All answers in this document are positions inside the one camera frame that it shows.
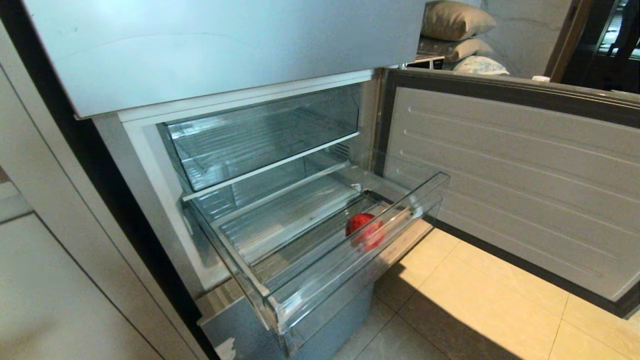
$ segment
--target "door frame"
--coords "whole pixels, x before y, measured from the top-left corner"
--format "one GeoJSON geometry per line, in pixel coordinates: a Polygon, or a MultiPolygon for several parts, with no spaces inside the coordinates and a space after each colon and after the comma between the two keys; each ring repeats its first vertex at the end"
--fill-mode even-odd
{"type": "MultiPolygon", "coordinates": [[[[381,154],[374,158],[373,169],[374,173],[378,175],[382,175],[385,169],[384,154],[388,147],[388,135],[390,134],[398,87],[543,108],[640,129],[640,117],[638,117],[640,102],[637,97],[621,93],[524,79],[502,79],[495,76],[477,76],[427,69],[387,69],[383,74],[383,79],[385,88],[381,100],[382,110],[374,143],[374,148],[381,154]],[[536,92],[535,97],[531,96],[531,91],[536,92]]],[[[441,220],[436,220],[434,226],[620,318],[628,318],[634,313],[634,310],[640,308],[640,281],[635,283],[617,301],[612,301],[441,220]]]]}
{"type": "Polygon", "coordinates": [[[553,83],[559,83],[562,80],[564,71],[569,65],[569,60],[578,46],[584,26],[589,19],[592,2],[593,0],[572,0],[569,6],[569,11],[545,70],[545,76],[548,76],[553,83]]]}

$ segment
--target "refrigerator bottom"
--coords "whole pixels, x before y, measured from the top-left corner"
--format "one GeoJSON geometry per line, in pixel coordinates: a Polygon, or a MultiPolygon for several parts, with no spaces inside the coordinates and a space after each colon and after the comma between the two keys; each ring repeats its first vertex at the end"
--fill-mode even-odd
{"type": "MultiPolygon", "coordinates": [[[[298,351],[293,360],[329,360],[369,315],[373,284],[364,288],[298,351]]],[[[221,360],[285,360],[246,297],[201,324],[221,360]]]]}

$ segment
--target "beige floor tile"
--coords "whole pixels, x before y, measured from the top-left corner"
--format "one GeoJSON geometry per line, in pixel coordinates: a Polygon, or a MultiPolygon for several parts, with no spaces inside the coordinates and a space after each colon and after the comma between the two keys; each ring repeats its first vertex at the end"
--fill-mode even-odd
{"type": "MultiPolygon", "coordinates": [[[[414,234],[417,233],[420,233],[420,229],[417,229],[414,234]]],[[[400,307],[459,241],[441,230],[434,229],[402,260],[382,275],[376,282],[374,293],[394,311],[400,310],[400,307]]]]}
{"type": "Polygon", "coordinates": [[[427,339],[395,315],[357,360],[447,360],[427,339]]]}
{"type": "Polygon", "coordinates": [[[563,320],[624,356],[633,360],[640,359],[640,316],[624,320],[569,295],[563,320]]]}
{"type": "Polygon", "coordinates": [[[550,354],[560,317],[453,256],[442,261],[419,291],[517,356],[542,360],[550,354]]]}
{"type": "Polygon", "coordinates": [[[332,360],[354,360],[358,354],[367,347],[367,344],[376,337],[385,324],[393,317],[394,312],[382,301],[374,297],[371,300],[371,313],[347,342],[338,350],[332,360]]]}
{"type": "Polygon", "coordinates": [[[628,360],[619,352],[562,321],[549,360],[628,360]]]}
{"type": "Polygon", "coordinates": [[[424,235],[429,231],[430,228],[431,228],[431,224],[429,224],[428,222],[420,219],[420,220],[416,221],[415,223],[413,223],[413,225],[411,225],[409,227],[409,229],[407,229],[407,231],[409,231],[411,233],[414,233],[414,234],[424,235]]]}
{"type": "Polygon", "coordinates": [[[464,241],[451,255],[555,315],[562,316],[569,293],[561,288],[464,241]]]}

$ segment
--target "cabinet door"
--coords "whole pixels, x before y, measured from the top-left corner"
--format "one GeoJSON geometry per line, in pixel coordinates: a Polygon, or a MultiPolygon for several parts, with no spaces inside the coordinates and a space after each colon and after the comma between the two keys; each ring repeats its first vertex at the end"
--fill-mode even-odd
{"type": "MultiPolygon", "coordinates": [[[[640,303],[640,102],[391,70],[378,147],[450,175],[440,227],[624,316],[640,303]]],[[[376,161],[377,171],[393,164],[376,161]]]]}
{"type": "Polygon", "coordinates": [[[0,359],[161,357],[36,215],[0,225],[0,359]]]}

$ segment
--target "pomegranate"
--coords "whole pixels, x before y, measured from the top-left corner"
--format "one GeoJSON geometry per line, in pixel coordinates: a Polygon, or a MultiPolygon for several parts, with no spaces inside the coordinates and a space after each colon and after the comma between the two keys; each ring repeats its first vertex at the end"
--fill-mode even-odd
{"type": "MultiPolygon", "coordinates": [[[[351,235],[357,229],[368,224],[374,217],[376,216],[369,213],[353,215],[347,222],[344,234],[346,236],[351,235]]],[[[382,240],[385,239],[384,230],[381,230],[376,234],[376,231],[378,231],[382,225],[384,225],[382,220],[376,220],[374,223],[368,225],[363,231],[351,239],[351,246],[356,247],[359,244],[362,244],[362,250],[365,252],[375,249],[382,243],[382,240]]]]}

